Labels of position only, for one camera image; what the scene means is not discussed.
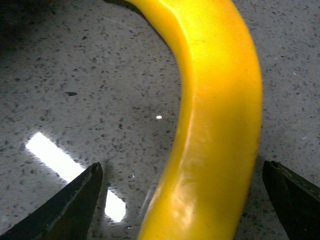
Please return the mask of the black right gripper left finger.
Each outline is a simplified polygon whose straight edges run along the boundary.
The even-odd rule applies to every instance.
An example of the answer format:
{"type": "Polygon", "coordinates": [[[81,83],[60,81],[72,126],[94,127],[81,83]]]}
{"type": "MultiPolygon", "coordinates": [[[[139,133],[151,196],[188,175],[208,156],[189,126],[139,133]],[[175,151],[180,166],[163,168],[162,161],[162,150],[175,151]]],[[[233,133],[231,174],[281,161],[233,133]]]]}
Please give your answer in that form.
{"type": "Polygon", "coordinates": [[[103,180],[92,164],[37,210],[0,236],[2,240],[85,240],[103,180]]]}

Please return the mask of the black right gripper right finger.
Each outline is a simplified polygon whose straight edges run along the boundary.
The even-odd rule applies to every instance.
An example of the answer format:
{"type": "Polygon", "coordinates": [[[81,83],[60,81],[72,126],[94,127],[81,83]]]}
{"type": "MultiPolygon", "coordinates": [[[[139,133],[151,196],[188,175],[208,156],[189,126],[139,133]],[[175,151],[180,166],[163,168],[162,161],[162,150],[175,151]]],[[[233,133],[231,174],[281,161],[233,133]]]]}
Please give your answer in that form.
{"type": "Polygon", "coordinates": [[[320,188],[277,161],[265,161],[262,181],[290,240],[320,238],[320,188]]]}

